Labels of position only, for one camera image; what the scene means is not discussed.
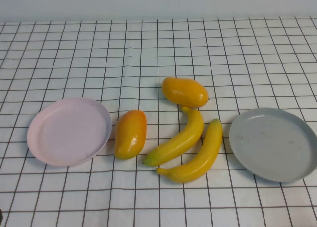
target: grid tablecloth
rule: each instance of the grid tablecloth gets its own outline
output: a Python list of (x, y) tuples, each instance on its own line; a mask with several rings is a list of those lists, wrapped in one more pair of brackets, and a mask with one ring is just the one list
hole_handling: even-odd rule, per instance
[[(294, 183), (264, 181), (239, 164), (228, 140), (232, 120), (256, 107), (291, 112), (317, 132), (316, 25), (315, 17), (0, 23), (1, 227), (317, 226), (317, 171)], [(186, 124), (162, 94), (167, 76), (203, 84), (205, 124), (219, 118), (224, 128), (212, 169), (185, 185), (141, 164)], [(112, 136), (75, 167), (35, 159), (31, 120), (74, 96), (100, 101), (113, 125), (143, 110), (141, 153), (115, 159)], [(187, 162), (203, 139), (162, 167)]]

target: black grid line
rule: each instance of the black grid line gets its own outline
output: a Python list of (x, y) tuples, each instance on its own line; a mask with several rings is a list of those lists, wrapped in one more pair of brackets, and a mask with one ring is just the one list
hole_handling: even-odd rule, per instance
[[(223, 37), (222, 37), (222, 31), (221, 30), (220, 30), (220, 33), (221, 33), (222, 43), (224, 44), (224, 40), (223, 40)], [(225, 53), (225, 56), (226, 56), (227, 64), (229, 64), (225, 46), (224, 46), (224, 53)], [(233, 80), (232, 80), (232, 75), (231, 75), (230, 69), (229, 69), (229, 75), (230, 75), (231, 84), (233, 84)], [(239, 106), (238, 106), (238, 100), (237, 100), (237, 97), (236, 97), (236, 92), (235, 92), (234, 87), (233, 87), (233, 94), (234, 94), (234, 97), (235, 97), (238, 113), (240, 114), (240, 110), (239, 110)], [(226, 154), (226, 159), (227, 159), (227, 165), (228, 165), (228, 169), (229, 169), (230, 184), (231, 184), (231, 187), (232, 187), (232, 195), (233, 195), (233, 201), (234, 201), (234, 206), (235, 206), (236, 215), (237, 215), (238, 226), (240, 227), (239, 215), (238, 215), (238, 210), (237, 210), (237, 203), (236, 203), (236, 198), (235, 198), (234, 191), (233, 191), (232, 178), (231, 178), (231, 172), (230, 172), (230, 166), (229, 166), (229, 160), (228, 160), (228, 155), (227, 154)]]
[[(160, 145), (160, 139), (159, 139), (159, 59), (158, 59), (158, 56), (159, 56), (159, 21), (157, 20), (157, 63), (158, 63), (158, 67), (157, 67), (157, 83), (158, 83), (158, 145)], [(161, 176), (158, 175), (158, 215), (159, 215), (159, 227), (161, 227), (161, 186), (160, 186), (160, 178)]]
[[(311, 178), (305, 178), (298, 183), (291, 185), (263, 185), (254, 175), (249, 181), (254, 181), (255, 186), (237, 186), (235, 183), (236, 175), (246, 171), (243, 167), (232, 167), (232, 151), (228, 144), (228, 128), (232, 120), (227, 115), (242, 113), (247, 111), (244, 107), (239, 107), (243, 99), (250, 99), (255, 107), (263, 107), (267, 102), (274, 106), (291, 113), (296, 114), (303, 119), (312, 128), (316, 128), (317, 118), (314, 116), (317, 110), (317, 28), (315, 17), (275, 17), (275, 18), (231, 18), (231, 19), (213, 19), (213, 20), (154, 20), (154, 21), (80, 21), (80, 22), (15, 22), (3, 23), (0, 29), (0, 121), (14, 119), (13, 123), (0, 123), (0, 179), (16, 178), (17, 183), (11, 189), (0, 187), (1, 195), (12, 195), (13, 199), (9, 207), (4, 210), (7, 215), (5, 226), (11, 224), (11, 213), (30, 213), (31, 227), (35, 226), (36, 213), (51, 213), (57, 215), (56, 226), (61, 224), (60, 213), (63, 218), (66, 213), (78, 212), (82, 214), (80, 225), (85, 227), (88, 213), (92, 211), (108, 211), (107, 224), (114, 226), (112, 211), (129, 210), (133, 212), (133, 226), (137, 225), (137, 211), (157, 210), (159, 226), (163, 226), (164, 214), (161, 210), (181, 210), (184, 212), (185, 223), (190, 221), (190, 212), (188, 210), (210, 210), (211, 224), (216, 225), (216, 219), (219, 217), (213, 215), (213, 211), (225, 211), (226, 209), (235, 210), (233, 215), (237, 216), (238, 225), (242, 224), (243, 216), (239, 216), (241, 209), (256, 209), (258, 214), (262, 212), (264, 226), (269, 224), (268, 209), (283, 208), (288, 213), (289, 225), (295, 225), (295, 217), (291, 208), (306, 208), (307, 214), (311, 217), (310, 221), (316, 221), (311, 225), (317, 225), (317, 217), (314, 208), (315, 196), (310, 188), (317, 188)], [(44, 25), (43, 32), (36, 31)], [(84, 63), (78, 63), (78, 58), (85, 60)], [(105, 63), (91, 63), (92, 59), (106, 59)], [(115, 166), (113, 151), (97, 154), (98, 158), (113, 158), (112, 167), (104, 170), (95, 170), (95, 159), (91, 159), (84, 170), (72, 170), (65, 168), (62, 170), (49, 170), (45, 165), (40, 170), (24, 173), (26, 165), (33, 161), (35, 157), (30, 155), (28, 150), (17, 153), (13, 146), (26, 146), (23, 138), (15, 138), (14, 133), (28, 128), (28, 123), (23, 122), (27, 117), (31, 118), (37, 114), (44, 106), (55, 102), (55, 96), (51, 94), (62, 94), (61, 97), (75, 94), (75, 96), (96, 95), (101, 103), (110, 109), (113, 117), (119, 116), (130, 109), (141, 109), (148, 119), (148, 135), (146, 142), (152, 147), (168, 140), (166, 132), (162, 127), (168, 127), (173, 131), (179, 132), (186, 125), (180, 118), (180, 107), (167, 107), (167, 99), (161, 94), (161, 82), (165, 77), (187, 77), (202, 81), (202, 84), (210, 93), (211, 105), (199, 108), (203, 116), (218, 116), (224, 125), (223, 147), (219, 155), (223, 161), (217, 169), (212, 169), (206, 177), (207, 186), (187, 186), (178, 185), (175, 187), (165, 186), (163, 177), (158, 177), (158, 185), (139, 188), (137, 181), (146, 173), (155, 173), (154, 170), (144, 170), (139, 166), (138, 159), (142, 159), (145, 153), (141, 152), (135, 163), (135, 168), (126, 170)], [(245, 82), (233, 83), (237, 79), (243, 78)], [(81, 85), (72, 86), (77, 79)], [(90, 86), (88, 81), (102, 80), (100, 86)], [(30, 84), (39, 83), (40, 87)], [(286, 86), (288, 93), (281, 93), (280, 87)], [(106, 89), (119, 91), (114, 96), (105, 96)], [(270, 93), (258, 93), (259, 91), (270, 89)], [(131, 97), (127, 97), (127, 90), (135, 91)], [(34, 94), (43, 94), (40, 98), (31, 98), (26, 94), (32, 91)], [(20, 94), (20, 98), (13, 97), (12, 94)], [(285, 102), (291, 99), (293, 105)], [(230, 101), (232, 106), (224, 107), (223, 102)], [(143, 104), (151, 104), (153, 107), (143, 107)], [(169, 114), (175, 114), (175, 120), (162, 120), (162, 117)], [(4, 138), (2, 133), (12, 131), (10, 135)], [(109, 140), (109, 146), (114, 144), (114, 138)], [(187, 152), (181, 156), (180, 164), (186, 155), (194, 155), (196, 152)], [(21, 165), (21, 169), (8, 170), (9, 165), (14, 162)], [(226, 172), (228, 176), (228, 185), (214, 186), (209, 178), (209, 173)], [(82, 188), (72, 190), (66, 187), (69, 174), (86, 175), (89, 178)], [(91, 186), (91, 178), (97, 173), (108, 173), (111, 175), (111, 186), (106, 188), (94, 188)], [(134, 176), (134, 185), (127, 187), (113, 186), (113, 176), (128, 174)], [(38, 175), (39, 187), (34, 190), (20, 189), (18, 186), (22, 183), (22, 178)], [(54, 177), (62, 175), (61, 188), (59, 190), (46, 190), (44, 181), (47, 175)], [(283, 204), (278, 206), (263, 205), (262, 191), (266, 189), (280, 189), (280, 198), (283, 198)], [(294, 188), (301, 189), (303, 195), (307, 193), (307, 200), (302, 204), (292, 202), (288, 193)], [(207, 190), (209, 205), (206, 207), (192, 207), (190, 199), (187, 199), (186, 190)], [(233, 202), (230, 206), (215, 206), (212, 194), (219, 189), (226, 189), (232, 192)], [(249, 190), (257, 192), (259, 203), (256, 206), (241, 206), (237, 195), (239, 192)], [(110, 205), (105, 203), (103, 209), (88, 207), (90, 201), (90, 191), (105, 191), (111, 193), (112, 190), (122, 190), (134, 192), (131, 199), (131, 206), (128, 208), (114, 208), (114, 203)], [(137, 192), (142, 190), (158, 191), (158, 207), (139, 208), (137, 204)], [(178, 190), (182, 192), (184, 207), (164, 206), (165, 201), (162, 196), (162, 190)], [(84, 203), (78, 210), (65, 210), (62, 207), (65, 202), (64, 194), (71, 192), (83, 193)], [(56, 210), (41, 210), (38, 208), (38, 201), (41, 193), (61, 193), (59, 207)], [(14, 199), (19, 198), (21, 194), (34, 195), (35, 206), (29, 210), (16, 210)]]
[[(142, 65), (142, 28), (143, 28), (143, 20), (141, 21), (141, 44), (140, 44), (140, 70), (139, 70), (139, 100), (138, 100), (138, 110), (140, 109), (140, 93), (141, 93), (141, 65)], [(138, 169), (138, 155), (135, 157), (135, 180), (134, 180), (134, 209), (133, 209), (133, 227), (135, 227), (135, 207), (137, 200), (137, 169)]]
[(280, 185), (281, 190), (282, 190), (282, 193), (283, 193), (283, 197), (284, 197), (285, 205), (286, 205), (286, 208), (287, 208), (287, 213), (288, 213), (288, 217), (289, 217), (290, 224), (291, 224), (291, 226), (293, 226), (292, 219), (291, 219), (291, 214), (290, 214), (290, 212), (289, 212), (289, 208), (288, 208), (288, 205), (287, 205), (287, 201), (286, 201), (286, 197), (285, 197), (285, 194), (284, 194), (284, 190), (283, 190), (282, 184), (280, 183), (279, 185)]
[[(125, 24), (125, 37), (127, 36), (127, 26), (128, 26), (128, 21), (126, 21), (126, 24)], [(122, 61), (122, 73), (121, 73), (121, 76), (123, 76), (123, 70), (124, 70), (124, 59)], [(120, 101), (121, 101), (121, 88), (120, 87), (120, 93), (119, 93), (119, 109), (120, 109)], [(113, 157), (113, 170), (114, 170), (114, 163), (115, 163), (115, 157)], [(111, 188), (112, 188), (112, 185), (113, 185), (113, 176), (114, 176), (114, 172), (112, 172), (112, 178), (111, 178)], [(110, 190), (110, 198), (109, 198), (109, 208), (111, 206), (111, 195), (112, 195), (112, 190)], [(110, 218), (110, 210), (108, 211), (108, 220), (107, 220), (107, 227), (109, 226), (109, 218)]]
[[(42, 102), (41, 102), (40, 110), (42, 109), (42, 105), (43, 105), (43, 102), (44, 102), (44, 97), (45, 97), (45, 94), (46, 94), (47, 89), (48, 89), (48, 86), (49, 86), (49, 80), (50, 80), (50, 77), (51, 77), (51, 75), (52, 75), (52, 71), (50, 72), (49, 79), (48, 79), (48, 82), (47, 82), (47, 84), (46, 84), (46, 89), (45, 89), (45, 92), (44, 92), (44, 95), (43, 95), (43, 99), (42, 99)], [(36, 203), (35, 203), (35, 207), (34, 207), (34, 213), (33, 213), (33, 215), (32, 215), (32, 219), (31, 219), (31, 226), (32, 226), (32, 224), (33, 224), (36, 207), (37, 207), (37, 204), (38, 204), (38, 201), (39, 201), (39, 197), (40, 197), (40, 193), (41, 193), (41, 187), (42, 187), (42, 184), (43, 184), (43, 179), (44, 179), (46, 167), (47, 167), (47, 164), (45, 164), (44, 169), (43, 169), (42, 179), (41, 179), (41, 183), (40, 183), (40, 187), (39, 187), (39, 194), (38, 194), (37, 199), (36, 199)]]
[[(94, 41), (94, 38), (95, 38), (96, 26), (97, 26), (97, 21), (96, 21), (96, 23), (95, 23), (93, 41)], [(90, 58), (91, 58), (92, 50), (93, 50), (93, 43), (91, 44), (91, 49), (90, 49), (88, 64), (90, 63)], [(87, 69), (87, 71), (86, 71), (86, 78), (85, 78), (85, 82), (84, 82), (84, 89), (83, 89), (82, 96), (84, 96), (84, 92), (85, 92), (85, 85), (86, 85), (86, 81), (87, 81), (88, 69)], [(88, 198), (88, 193), (89, 193), (88, 190), (89, 190), (89, 184), (90, 184), (90, 178), (91, 178), (91, 171), (92, 171), (92, 168), (93, 168), (93, 162), (94, 162), (94, 158), (91, 159), (91, 164), (90, 164), (90, 173), (89, 173), (89, 177), (88, 177), (88, 184), (87, 184), (87, 191), (86, 191), (86, 199), (85, 199), (85, 207), (84, 207), (84, 210), (86, 209), (86, 206), (87, 206), (87, 198)], [(83, 214), (82, 227), (84, 227), (85, 214), (86, 214), (86, 211), (84, 211), (84, 214)]]
[[(33, 69), (31, 78), (32, 78), (33, 75), (34, 75), (34, 72), (35, 72), (35, 68)], [(30, 80), (30, 82), (28, 83), (27, 90), (28, 90), (30, 84), (31, 84), (31, 80)], [(25, 93), (25, 95), (24, 95), (24, 97), (23, 97), (22, 105), (23, 105), (23, 103), (24, 103), (24, 101), (25, 101), (26, 96), (27, 96), (27, 93)], [(12, 138), (12, 136), (13, 136), (13, 132), (14, 132), (14, 130), (15, 130), (15, 127), (16, 127), (16, 124), (17, 124), (17, 121), (18, 121), (18, 118), (19, 118), (19, 114), (17, 115), (15, 124), (14, 124), (14, 126), (13, 126), (13, 130), (12, 130), (12, 133), (11, 133), (11, 136), (10, 136), (10, 139), (9, 139), (9, 142), (11, 141), (11, 138)], [(17, 182), (17, 184), (16, 184), (15, 192), (14, 192), (14, 194), (13, 194), (12, 202), (11, 202), (11, 205), (10, 205), (9, 213), (8, 213), (8, 215), (7, 215), (7, 219), (6, 219), (6, 221), (5, 221), (4, 227), (6, 227), (6, 225), (7, 225), (7, 223), (8, 223), (8, 220), (9, 220), (10, 211), (11, 211), (11, 208), (12, 208), (12, 206), (13, 206), (15, 194), (16, 194), (17, 188), (18, 188), (19, 183), (20, 183), (22, 171), (23, 171), (23, 169), (24, 169), (24, 165), (25, 165), (25, 161), (26, 161), (26, 157), (27, 157), (27, 155), (28, 155), (28, 152), (29, 152), (29, 149), (27, 150), (27, 152), (26, 152), (26, 154), (25, 154), (25, 157), (24, 157), (23, 166), (22, 166), (22, 168), (21, 168), (21, 172), (20, 172), (20, 175), (19, 175), (19, 178), (18, 178), (18, 182)]]
[[(295, 54), (295, 56), (296, 56), (296, 59), (297, 59), (298, 63), (300, 63), (297, 54)], [(303, 71), (303, 74), (304, 74), (304, 76), (305, 76), (305, 78), (306, 78), (306, 80), (307, 80), (307, 83), (308, 83), (308, 85), (309, 85), (309, 87), (310, 87), (310, 89), (311, 89), (311, 92), (314, 93), (314, 92), (313, 92), (313, 89), (312, 89), (312, 87), (311, 87), (311, 85), (310, 85), (310, 83), (309, 83), (309, 80), (308, 80), (306, 74), (304, 73), (304, 69), (303, 69), (303, 67), (302, 67), (301, 64), (300, 64), (300, 67), (301, 67), (301, 69), (302, 69), (302, 71)], [(300, 108), (299, 104), (298, 104), (297, 98), (295, 97), (295, 99), (296, 99), (296, 103), (297, 103), (297, 105), (298, 105), (298, 108), (299, 108), (299, 110), (300, 110), (300, 112), (301, 112), (301, 115), (302, 115), (302, 117), (303, 117), (303, 120), (306, 122), (305, 117), (304, 117), (304, 115), (303, 115), (303, 113), (302, 113), (302, 111), (301, 111), (301, 108)], [(308, 189), (307, 189), (307, 187), (306, 187), (305, 180), (303, 180), (303, 183), (304, 183), (304, 185), (305, 185), (305, 188), (306, 188), (306, 191), (307, 191), (307, 195), (308, 195), (309, 200), (310, 200), (310, 203), (311, 203), (311, 205), (312, 205), (312, 210), (313, 210), (313, 213), (314, 213), (314, 216), (315, 216), (315, 220), (317, 221), (316, 212), (315, 212), (315, 209), (313, 208), (313, 203), (312, 203), (312, 200), (311, 200), (311, 196), (310, 196), (310, 194), (309, 194), (309, 191), (308, 191)]]
[[(172, 29), (173, 29), (173, 46), (175, 47), (175, 37), (174, 37), (174, 22), (172, 20)], [(191, 51), (191, 55), (192, 55), (192, 48), (191, 48), (191, 42), (190, 42), (190, 33), (188, 31), (188, 36), (189, 36), (189, 47), (190, 47), (190, 51)], [(175, 61), (176, 57), (175, 57), (175, 51), (174, 51), (174, 62), (176, 65), (176, 61)], [(177, 77), (177, 69), (175, 66), (175, 77)], [(177, 116), (178, 116), (178, 123), (180, 123), (179, 120), (179, 111), (177, 112)], [(180, 156), (180, 163), (183, 164), (183, 155)], [(187, 213), (186, 213), (186, 196), (185, 196), (185, 186), (184, 184), (182, 184), (183, 186), (183, 199), (184, 199), (184, 208), (185, 208), (185, 227), (187, 227)]]
[[(69, 69), (68, 74), (67, 74), (67, 79), (66, 79), (66, 83), (65, 83), (65, 88), (64, 88), (64, 91), (63, 91), (63, 98), (64, 98), (64, 96), (65, 96), (65, 91), (66, 91), (66, 86), (67, 86), (67, 82), (68, 82), (68, 79), (69, 79), (69, 74), (70, 74), (70, 69)], [(69, 167), (67, 167), (67, 171), (66, 171), (66, 175), (65, 175), (65, 181), (64, 181), (64, 186), (63, 186), (63, 190), (62, 190), (61, 200), (60, 200), (60, 204), (59, 204), (58, 216), (57, 216), (57, 220), (56, 220), (56, 227), (58, 226), (58, 221), (59, 221), (61, 206), (62, 206), (62, 203), (63, 203), (63, 197), (64, 197), (64, 191), (65, 191), (66, 182), (67, 182), (68, 171), (69, 171)]]
[[(233, 19), (233, 23), (234, 23), (234, 27), (235, 27), (236, 30), (237, 30), (237, 26), (236, 26), (235, 19)], [(243, 53), (243, 49), (242, 49), (242, 45), (241, 45), (240, 38), (238, 38), (238, 39), (239, 39), (239, 44), (240, 44), (240, 46), (241, 46), (241, 51), (242, 51), (242, 53)], [(253, 95), (254, 95), (254, 97), (256, 97), (256, 93), (255, 93), (255, 91), (254, 91), (254, 87), (253, 87), (253, 84), (252, 84), (252, 79), (251, 79), (250, 72), (249, 72), (249, 68), (248, 68), (248, 65), (247, 65), (247, 62), (246, 62), (246, 59), (245, 59), (245, 55), (243, 55), (243, 59), (244, 59), (244, 62), (245, 62), (245, 64), (246, 64), (246, 69), (247, 69), (247, 71), (248, 71), (249, 80), (250, 80), (250, 83), (251, 83), (251, 86), (252, 86)], [(256, 176), (253, 175), (253, 178), (254, 178), (254, 182), (255, 182), (255, 185), (256, 185), (257, 194), (258, 194), (258, 198), (259, 198), (259, 202), (260, 202), (260, 207), (261, 207), (261, 212), (262, 212), (262, 216), (263, 216), (264, 226), (266, 227), (266, 221), (265, 221), (265, 216), (264, 216), (263, 206), (262, 206), (262, 202), (261, 202), (261, 198), (260, 198), (260, 194), (259, 194), (259, 189), (258, 189), (258, 184), (257, 184)]]

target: banana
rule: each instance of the banana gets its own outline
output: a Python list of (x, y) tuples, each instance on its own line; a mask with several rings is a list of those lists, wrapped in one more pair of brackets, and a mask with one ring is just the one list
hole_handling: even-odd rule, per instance
[(166, 175), (176, 183), (187, 183), (208, 172), (219, 153), (222, 140), (222, 125), (214, 119), (207, 130), (205, 141), (199, 153), (187, 164), (170, 169), (156, 168), (157, 174)]
[(204, 130), (203, 116), (198, 110), (182, 107), (188, 115), (188, 123), (175, 137), (151, 150), (143, 160), (150, 166), (157, 166), (170, 161), (189, 150), (200, 138)]

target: banana tip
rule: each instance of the banana tip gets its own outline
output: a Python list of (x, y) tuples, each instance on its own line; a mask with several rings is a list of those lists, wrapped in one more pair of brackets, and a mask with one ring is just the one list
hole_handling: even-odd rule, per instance
[(185, 112), (185, 113), (189, 112), (190, 110), (191, 109), (189, 107), (186, 107), (186, 106), (182, 107), (182, 111)]
[(159, 175), (167, 175), (168, 174), (168, 169), (164, 169), (164, 168), (156, 168), (156, 172)]

